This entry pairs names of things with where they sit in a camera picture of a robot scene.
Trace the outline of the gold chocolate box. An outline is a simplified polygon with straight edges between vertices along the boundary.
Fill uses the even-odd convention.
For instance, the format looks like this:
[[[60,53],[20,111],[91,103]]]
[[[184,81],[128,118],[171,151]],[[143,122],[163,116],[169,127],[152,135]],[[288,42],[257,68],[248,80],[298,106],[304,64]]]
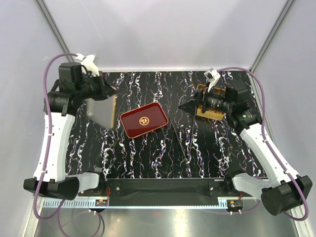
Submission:
[[[226,90],[223,88],[214,87],[214,88],[212,88],[212,93],[214,95],[224,97]],[[210,108],[205,113],[202,113],[202,105],[198,105],[196,115],[198,117],[202,117],[202,118],[206,118],[206,119],[222,120],[225,116],[225,113],[221,112],[221,111],[217,111],[213,108]]]

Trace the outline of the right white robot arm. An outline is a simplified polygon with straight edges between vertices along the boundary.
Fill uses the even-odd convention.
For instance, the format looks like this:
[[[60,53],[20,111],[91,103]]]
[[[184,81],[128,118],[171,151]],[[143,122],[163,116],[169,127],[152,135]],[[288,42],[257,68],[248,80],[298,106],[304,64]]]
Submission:
[[[230,127],[262,165],[266,181],[242,171],[226,175],[223,189],[228,195],[249,194],[260,200],[273,216],[306,205],[313,185],[311,179],[307,175],[300,176],[277,150],[259,114],[248,106],[247,88],[228,85],[225,89],[209,90],[204,86],[178,108],[192,116],[207,115],[210,119],[217,118],[215,112],[224,113]]]

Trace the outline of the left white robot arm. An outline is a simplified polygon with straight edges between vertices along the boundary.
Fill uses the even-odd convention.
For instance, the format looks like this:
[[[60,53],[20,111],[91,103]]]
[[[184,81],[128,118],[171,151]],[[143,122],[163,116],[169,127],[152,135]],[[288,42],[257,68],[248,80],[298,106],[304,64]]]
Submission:
[[[66,154],[72,127],[81,105],[87,103],[87,117],[106,129],[114,127],[116,90],[103,76],[87,77],[61,72],[44,99],[45,130],[38,165],[24,190],[35,198],[74,200],[84,191],[102,195],[107,188],[97,171],[76,175],[66,173]]]

